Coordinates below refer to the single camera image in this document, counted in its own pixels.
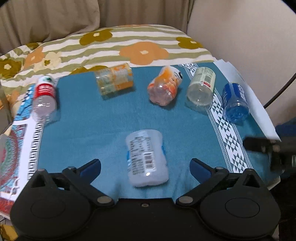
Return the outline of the beige curtain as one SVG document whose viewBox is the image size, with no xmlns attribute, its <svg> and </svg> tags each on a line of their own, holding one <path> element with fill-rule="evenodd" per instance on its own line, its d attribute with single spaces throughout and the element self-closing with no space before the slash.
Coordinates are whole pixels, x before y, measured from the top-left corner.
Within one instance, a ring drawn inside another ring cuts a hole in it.
<svg viewBox="0 0 296 241">
<path fill-rule="evenodd" d="M 193 1 L 1 1 L 1 53 L 102 27 L 160 24 L 186 32 Z"/>
</svg>

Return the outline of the orange peach drink bottle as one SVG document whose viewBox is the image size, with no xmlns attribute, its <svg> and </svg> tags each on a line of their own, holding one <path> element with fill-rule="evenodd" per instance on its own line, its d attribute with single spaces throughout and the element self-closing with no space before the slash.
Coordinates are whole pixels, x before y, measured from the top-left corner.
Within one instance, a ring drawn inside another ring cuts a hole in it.
<svg viewBox="0 0 296 241">
<path fill-rule="evenodd" d="M 147 87 L 149 100 L 159 106 L 167 106 L 176 97 L 182 80 L 182 73 L 177 68 L 164 66 Z"/>
</svg>

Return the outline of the orange yellow label bottle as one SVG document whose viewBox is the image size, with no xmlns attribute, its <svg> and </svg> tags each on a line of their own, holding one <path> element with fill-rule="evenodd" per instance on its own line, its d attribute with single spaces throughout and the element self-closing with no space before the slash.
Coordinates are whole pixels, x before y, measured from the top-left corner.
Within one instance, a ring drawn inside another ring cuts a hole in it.
<svg viewBox="0 0 296 241">
<path fill-rule="evenodd" d="M 133 72 L 127 63 L 96 71 L 95 77 L 102 96 L 133 87 Z"/>
</svg>

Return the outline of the blue plastic bottle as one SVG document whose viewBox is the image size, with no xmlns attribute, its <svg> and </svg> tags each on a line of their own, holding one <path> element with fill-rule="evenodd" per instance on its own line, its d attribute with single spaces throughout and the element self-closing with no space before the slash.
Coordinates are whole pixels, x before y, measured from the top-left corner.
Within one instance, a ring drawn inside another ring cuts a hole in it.
<svg viewBox="0 0 296 241">
<path fill-rule="evenodd" d="M 242 123 L 249 116 L 249 106 L 241 85 L 227 83 L 223 89 L 222 101 L 224 118 L 230 123 Z"/>
</svg>

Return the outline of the teal blue patterned cloth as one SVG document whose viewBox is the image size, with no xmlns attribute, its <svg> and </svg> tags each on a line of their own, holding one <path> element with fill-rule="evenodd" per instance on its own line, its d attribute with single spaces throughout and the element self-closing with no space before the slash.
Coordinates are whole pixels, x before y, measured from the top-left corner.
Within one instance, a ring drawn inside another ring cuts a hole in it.
<svg viewBox="0 0 296 241">
<path fill-rule="evenodd" d="M 268 157 L 248 152 L 242 141 L 247 136 L 276 137 L 266 111 L 257 102 L 258 115 L 251 114 L 234 125 L 223 117 L 222 90 L 228 82 L 215 63 L 206 67 L 216 74 L 212 107 L 204 114 L 186 107 L 186 90 L 198 64 L 178 66 L 183 76 L 178 95 L 162 108 L 149 101 L 147 86 L 160 68 L 133 68 L 135 86 L 115 97 L 104 99 L 91 72 L 59 79 L 59 113 L 48 125 L 29 117 L 33 90 L 28 89 L 16 115 L 16 121 L 1 161 L 1 213 L 9 213 L 22 188 L 38 168 L 60 172 L 79 167 L 93 159 L 102 164 L 93 186 L 114 199 L 176 199 L 197 185 L 189 172 L 189 162 L 198 158 L 206 164 L 222 166 L 232 173 L 253 168 L 265 184 L 278 179 L 269 169 Z M 168 163 L 169 180 L 165 184 L 134 188 L 128 180 L 126 137 L 135 131 L 161 132 Z"/>
</svg>

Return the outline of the red label water bottle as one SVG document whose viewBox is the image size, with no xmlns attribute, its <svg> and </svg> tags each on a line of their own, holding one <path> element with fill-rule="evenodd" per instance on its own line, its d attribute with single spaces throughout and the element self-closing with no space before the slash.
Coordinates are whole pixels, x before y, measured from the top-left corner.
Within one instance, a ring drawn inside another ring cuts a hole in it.
<svg viewBox="0 0 296 241">
<path fill-rule="evenodd" d="M 49 119 L 57 109 L 56 88 L 51 76 L 44 75 L 37 80 L 32 108 L 32 117 L 36 121 Z"/>
</svg>

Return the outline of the green white label bottle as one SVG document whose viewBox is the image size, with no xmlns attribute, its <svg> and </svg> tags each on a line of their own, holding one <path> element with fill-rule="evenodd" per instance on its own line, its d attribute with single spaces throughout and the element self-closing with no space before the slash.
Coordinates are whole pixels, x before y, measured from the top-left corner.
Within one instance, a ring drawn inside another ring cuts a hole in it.
<svg viewBox="0 0 296 241">
<path fill-rule="evenodd" d="M 206 111 L 213 101 L 215 72 L 208 67 L 196 69 L 186 93 L 186 105 L 196 111 Z"/>
</svg>

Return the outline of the floral striped quilt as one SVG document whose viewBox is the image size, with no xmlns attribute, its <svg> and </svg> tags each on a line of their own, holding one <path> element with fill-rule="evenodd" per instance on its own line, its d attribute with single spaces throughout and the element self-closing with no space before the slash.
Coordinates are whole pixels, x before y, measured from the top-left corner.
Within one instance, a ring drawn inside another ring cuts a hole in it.
<svg viewBox="0 0 296 241">
<path fill-rule="evenodd" d="M 165 25 L 125 25 L 30 43 L 1 56 L 1 85 L 12 114 L 37 79 L 95 71 L 128 63 L 133 67 L 212 62 L 201 43 Z"/>
</svg>

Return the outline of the white frosted plastic bottle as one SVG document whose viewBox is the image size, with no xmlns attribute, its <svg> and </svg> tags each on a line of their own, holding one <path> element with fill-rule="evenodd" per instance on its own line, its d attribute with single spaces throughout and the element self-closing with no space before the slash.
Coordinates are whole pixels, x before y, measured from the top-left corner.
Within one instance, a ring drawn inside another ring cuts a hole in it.
<svg viewBox="0 0 296 241">
<path fill-rule="evenodd" d="M 169 180 L 163 136 L 158 130 L 140 130 L 125 139 L 128 177 L 134 187 L 157 186 Z"/>
</svg>

